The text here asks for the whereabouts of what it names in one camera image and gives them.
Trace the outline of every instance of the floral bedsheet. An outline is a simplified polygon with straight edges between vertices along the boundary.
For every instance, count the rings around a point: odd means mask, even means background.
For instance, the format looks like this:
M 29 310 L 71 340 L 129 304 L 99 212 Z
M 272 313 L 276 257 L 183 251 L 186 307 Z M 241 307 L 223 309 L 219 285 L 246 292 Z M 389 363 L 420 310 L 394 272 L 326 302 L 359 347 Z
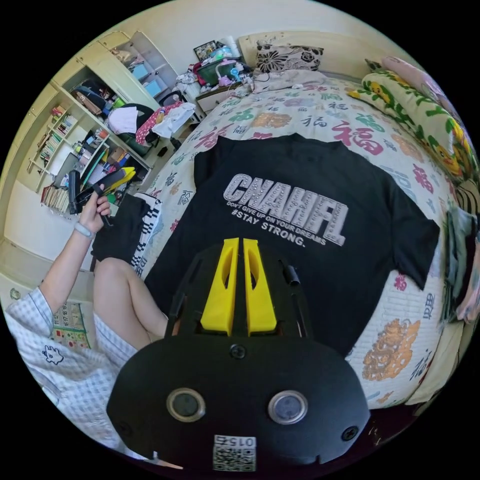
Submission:
M 328 78 L 321 86 L 230 97 L 218 105 L 147 191 L 163 205 L 144 253 L 142 278 L 195 195 L 195 155 L 212 148 L 219 136 L 248 140 L 298 133 L 324 142 L 342 141 L 387 171 L 428 218 L 444 226 L 446 209 L 456 201 L 450 180 L 393 119 L 347 95 L 358 88 L 357 83 Z M 424 291 L 392 271 L 368 326 L 346 358 L 361 381 L 370 409 L 405 402 L 422 382 L 435 354 L 445 276 L 441 230 Z

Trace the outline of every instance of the black and white floral pillow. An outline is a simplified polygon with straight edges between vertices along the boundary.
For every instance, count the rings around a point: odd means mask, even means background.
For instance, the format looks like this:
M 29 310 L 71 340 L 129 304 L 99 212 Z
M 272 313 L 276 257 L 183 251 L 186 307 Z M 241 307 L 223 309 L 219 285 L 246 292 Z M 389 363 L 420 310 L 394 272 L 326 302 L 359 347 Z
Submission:
M 375 72 L 377 70 L 383 70 L 384 68 L 380 63 L 377 61 L 369 60 L 368 58 L 365 59 L 366 64 L 368 65 L 368 68 L 370 69 L 371 72 Z
M 324 49 L 303 45 L 272 45 L 257 43 L 256 67 L 263 73 L 283 70 L 317 71 Z

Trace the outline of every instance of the white fitness tracker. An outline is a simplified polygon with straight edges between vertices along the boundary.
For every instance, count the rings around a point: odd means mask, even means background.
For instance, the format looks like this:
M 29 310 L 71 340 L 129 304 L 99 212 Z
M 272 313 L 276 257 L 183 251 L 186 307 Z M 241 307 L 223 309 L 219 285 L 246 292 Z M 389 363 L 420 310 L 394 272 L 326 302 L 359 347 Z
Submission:
M 75 224 L 74 228 L 77 232 L 81 233 L 88 239 L 92 239 L 94 237 L 94 234 L 86 226 L 83 226 L 79 221 Z

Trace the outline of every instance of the blue storage box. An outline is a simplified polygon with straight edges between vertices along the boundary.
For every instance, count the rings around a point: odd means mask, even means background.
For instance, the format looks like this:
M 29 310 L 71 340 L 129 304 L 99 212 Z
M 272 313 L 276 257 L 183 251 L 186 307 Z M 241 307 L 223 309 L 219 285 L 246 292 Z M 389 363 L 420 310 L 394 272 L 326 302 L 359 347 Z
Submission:
M 152 96 L 155 97 L 155 95 L 161 94 L 162 93 L 162 88 L 156 81 L 151 81 L 147 85 L 144 85 L 145 90 Z
M 133 71 L 132 71 L 133 76 L 137 79 L 140 80 L 141 78 L 145 77 L 146 75 L 149 74 L 148 70 L 145 68 L 145 65 L 141 63 L 140 65 L 137 65 Z

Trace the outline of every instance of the bed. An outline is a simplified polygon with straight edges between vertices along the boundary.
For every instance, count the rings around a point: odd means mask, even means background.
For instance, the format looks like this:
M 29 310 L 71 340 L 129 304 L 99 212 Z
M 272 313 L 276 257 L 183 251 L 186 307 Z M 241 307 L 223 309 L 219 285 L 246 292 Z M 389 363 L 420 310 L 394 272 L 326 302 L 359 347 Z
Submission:
M 451 181 L 426 150 L 393 119 L 347 95 L 359 88 L 369 72 L 364 59 L 378 61 L 387 51 L 330 33 L 259 33 L 239 39 L 249 65 L 255 62 L 258 40 L 323 47 L 320 70 L 328 78 L 320 86 L 231 96 L 202 121 L 146 192 L 162 202 L 162 214 L 143 254 L 143 279 L 195 195 L 195 155 L 212 148 L 218 136 L 247 140 L 298 133 L 323 142 L 340 140 L 389 172 L 439 226 L 446 209 L 456 202 Z M 436 352 L 442 334 L 443 240 L 441 229 L 424 291 L 408 277 L 391 272 L 368 326 L 346 358 L 361 381 L 371 410 L 405 403 L 423 381 Z

